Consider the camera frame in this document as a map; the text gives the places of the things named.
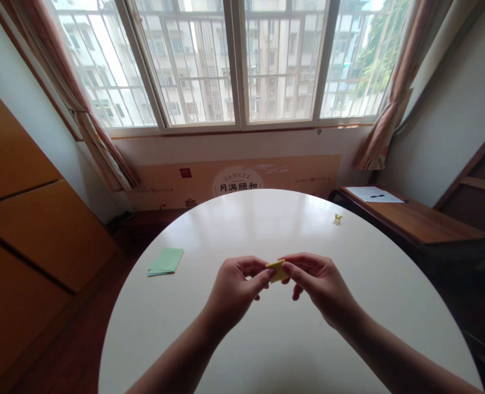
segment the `left hand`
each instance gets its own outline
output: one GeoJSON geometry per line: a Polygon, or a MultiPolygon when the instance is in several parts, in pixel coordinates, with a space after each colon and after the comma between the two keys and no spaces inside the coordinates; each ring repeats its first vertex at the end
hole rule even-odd
{"type": "Polygon", "coordinates": [[[268,287],[275,274],[266,262],[255,256],[227,259],[219,269],[202,315],[214,329],[228,333],[244,316],[252,301],[268,287]]]}

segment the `green paper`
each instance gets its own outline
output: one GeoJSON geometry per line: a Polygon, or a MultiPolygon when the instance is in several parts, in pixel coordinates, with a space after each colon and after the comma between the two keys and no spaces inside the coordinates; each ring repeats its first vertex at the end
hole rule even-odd
{"type": "Polygon", "coordinates": [[[148,276],[170,274],[177,270],[184,249],[164,248],[148,271],[148,276]]]}

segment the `forearm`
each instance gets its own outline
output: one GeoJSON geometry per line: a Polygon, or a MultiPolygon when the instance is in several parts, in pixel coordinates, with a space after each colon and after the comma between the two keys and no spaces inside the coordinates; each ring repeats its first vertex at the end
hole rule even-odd
{"type": "Polygon", "coordinates": [[[202,312],[127,393],[193,393],[225,334],[202,312]]]}
{"type": "Polygon", "coordinates": [[[357,325],[347,327],[341,334],[392,394],[481,393],[408,346],[366,313],[357,325]]]}

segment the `small yellow origami figure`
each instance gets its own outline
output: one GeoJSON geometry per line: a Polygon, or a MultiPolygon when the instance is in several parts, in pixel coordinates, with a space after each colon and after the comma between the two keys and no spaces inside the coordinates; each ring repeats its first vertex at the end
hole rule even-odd
{"type": "Polygon", "coordinates": [[[270,263],[266,266],[266,268],[274,268],[275,270],[275,275],[273,276],[273,278],[271,278],[271,283],[281,281],[288,277],[288,275],[282,269],[282,263],[284,263],[285,261],[286,260],[282,259],[275,263],[270,263]]]}

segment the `wooden side table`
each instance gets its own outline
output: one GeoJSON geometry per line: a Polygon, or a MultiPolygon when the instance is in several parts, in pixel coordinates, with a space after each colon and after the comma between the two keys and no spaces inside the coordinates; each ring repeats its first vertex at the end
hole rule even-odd
{"type": "Polygon", "coordinates": [[[370,186],[385,190],[405,203],[364,202],[347,187],[333,190],[328,200],[343,205],[384,232],[427,274],[433,274],[438,266],[447,263],[473,263],[485,258],[484,231],[382,185],[370,186]]]}

